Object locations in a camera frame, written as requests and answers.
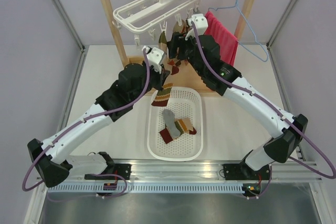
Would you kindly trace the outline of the beige striped sock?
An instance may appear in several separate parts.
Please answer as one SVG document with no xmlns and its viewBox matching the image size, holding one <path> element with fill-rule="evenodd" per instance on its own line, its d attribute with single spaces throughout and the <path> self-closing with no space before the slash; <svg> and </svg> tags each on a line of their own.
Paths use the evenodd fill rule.
<svg viewBox="0 0 336 224">
<path fill-rule="evenodd" d="M 169 82 L 166 83 L 166 79 L 170 75 L 170 71 L 166 69 L 165 64 L 167 63 L 167 38 L 166 38 L 166 32 L 163 31 L 161 32 L 159 36 L 159 43 L 158 43 L 159 49 L 161 49 L 165 56 L 163 58 L 163 63 L 161 64 L 163 67 L 163 72 L 162 72 L 162 83 L 161 83 L 161 88 L 157 91 L 157 94 L 152 101 L 151 105 L 156 106 L 156 107 L 165 107 L 168 104 L 168 101 L 171 96 L 171 90 L 173 83 Z"/>
<path fill-rule="evenodd" d="M 190 118 L 176 119 L 174 123 L 175 127 L 178 130 L 177 136 L 173 136 L 172 133 L 170 133 L 170 131 L 168 130 L 167 126 L 165 126 L 163 130 L 159 131 L 159 134 L 162 137 L 165 144 L 168 144 L 173 140 L 176 140 L 183 134 L 195 135 L 197 133 L 197 130 L 193 126 Z"/>
</svg>

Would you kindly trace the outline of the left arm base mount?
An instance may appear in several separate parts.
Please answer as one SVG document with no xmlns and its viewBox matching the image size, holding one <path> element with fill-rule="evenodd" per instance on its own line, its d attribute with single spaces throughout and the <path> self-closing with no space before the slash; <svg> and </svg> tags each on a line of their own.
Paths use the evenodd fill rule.
<svg viewBox="0 0 336 224">
<path fill-rule="evenodd" d="M 98 155 L 104 159 L 107 167 L 98 175 L 85 174 L 85 180 L 118 180 L 119 177 L 113 176 L 113 174 L 119 175 L 125 180 L 130 179 L 131 164 L 116 164 L 106 152 L 98 152 Z"/>
</svg>

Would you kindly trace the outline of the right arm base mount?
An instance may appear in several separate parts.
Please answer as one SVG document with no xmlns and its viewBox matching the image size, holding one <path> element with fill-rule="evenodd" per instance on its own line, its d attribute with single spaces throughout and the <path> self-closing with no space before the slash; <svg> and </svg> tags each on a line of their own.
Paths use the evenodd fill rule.
<svg viewBox="0 0 336 224">
<path fill-rule="evenodd" d="M 223 164 L 223 177 L 225 180 L 256 180 L 255 185 L 243 186 L 242 196 L 247 200 L 259 199 L 268 189 L 272 180 L 272 167 L 270 164 L 263 166 L 259 170 L 253 170 L 246 163 L 245 156 L 239 163 Z"/>
</svg>

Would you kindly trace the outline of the grey sock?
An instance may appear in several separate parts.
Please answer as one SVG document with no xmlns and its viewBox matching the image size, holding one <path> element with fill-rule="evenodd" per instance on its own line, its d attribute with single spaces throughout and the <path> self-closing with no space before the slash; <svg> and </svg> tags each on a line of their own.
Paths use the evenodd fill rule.
<svg viewBox="0 0 336 224">
<path fill-rule="evenodd" d="M 173 139 L 178 138 L 181 135 L 181 132 L 175 125 L 175 114 L 169 109 L 164 109 L 162 115 L 171 137 Z"/>
</svg>

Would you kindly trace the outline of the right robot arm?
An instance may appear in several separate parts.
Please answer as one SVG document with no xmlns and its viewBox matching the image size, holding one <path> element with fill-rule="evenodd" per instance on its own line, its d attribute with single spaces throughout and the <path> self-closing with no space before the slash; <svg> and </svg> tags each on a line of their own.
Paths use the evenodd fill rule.
<svg viewBox="0 0 336 224">
<path fill-rule="evenodd" d="M 273 162 L 289 159 L 306 130 L 304 115 L 282 110 L 254 89 L 241 72 L 220 59 L 219 45 L 212 36 L 195 38 L 174 32 L 167 46 L 169 58 L 187 60 L 210 90 L 238 104 L 270 134 L 269 141 L 240 161 L 239 172 L 244 178 L 251 179 Z"/>
</svg>

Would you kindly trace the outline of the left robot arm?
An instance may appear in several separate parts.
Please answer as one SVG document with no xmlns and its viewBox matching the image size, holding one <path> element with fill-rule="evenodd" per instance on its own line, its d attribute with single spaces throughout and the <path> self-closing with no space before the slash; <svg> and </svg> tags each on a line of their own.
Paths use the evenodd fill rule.
<svg viewBox="0 0 336 224">
<path fill-rule="evenodd" d="M 93 134 L 130 112 L 146 93 L 161 91 L 170 72 L 163 65 L 130 63 L 118 79 L 104 91 L 95 103 L 73 124 L 55 135 L 28 144 L 33 167 L 48 188 L 61 184 L 69 177 L 110 179 L 116 171 L 113 159 L 106 152 L 72 156 L 71 153 Z"/>
</svg>

